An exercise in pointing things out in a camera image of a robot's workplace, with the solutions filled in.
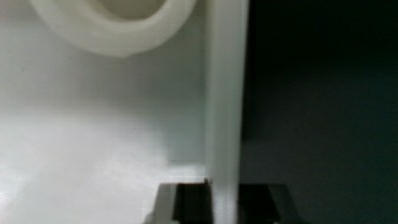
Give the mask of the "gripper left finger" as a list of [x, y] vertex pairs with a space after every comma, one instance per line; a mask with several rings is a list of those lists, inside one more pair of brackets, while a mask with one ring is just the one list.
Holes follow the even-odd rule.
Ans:
[[160, 184], [144, 224], [213, 224], [213, 196], [206, 179]]

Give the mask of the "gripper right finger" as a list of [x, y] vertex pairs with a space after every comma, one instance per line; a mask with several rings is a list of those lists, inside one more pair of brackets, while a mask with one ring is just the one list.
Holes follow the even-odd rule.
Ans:
[[242, 184], [238, 224], [304, 224], [284, 184]]

